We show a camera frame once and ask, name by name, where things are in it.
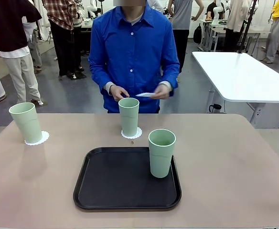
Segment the person's left hand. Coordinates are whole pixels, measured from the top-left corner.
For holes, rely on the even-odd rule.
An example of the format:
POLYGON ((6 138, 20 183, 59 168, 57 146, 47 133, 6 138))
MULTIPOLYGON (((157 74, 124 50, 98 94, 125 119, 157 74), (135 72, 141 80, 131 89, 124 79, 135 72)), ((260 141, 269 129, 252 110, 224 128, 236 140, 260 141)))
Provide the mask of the person's left hand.
POLYGON ((167 99, 169 97, 170 91, 171 89, 167 85, 161 83, 155 89, 154 95, 151 96, 151 99, 167 99))

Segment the person's right hand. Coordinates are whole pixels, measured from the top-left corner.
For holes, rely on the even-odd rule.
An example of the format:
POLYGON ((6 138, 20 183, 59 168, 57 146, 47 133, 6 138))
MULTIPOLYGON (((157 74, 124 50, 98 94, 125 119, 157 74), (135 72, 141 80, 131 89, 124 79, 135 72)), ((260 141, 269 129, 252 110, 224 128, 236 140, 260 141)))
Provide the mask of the person's right hand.
POLYGON ((112 85, 109 91, 116 102, 124 98, 129 98, 128 92, 120 86, 112 85))

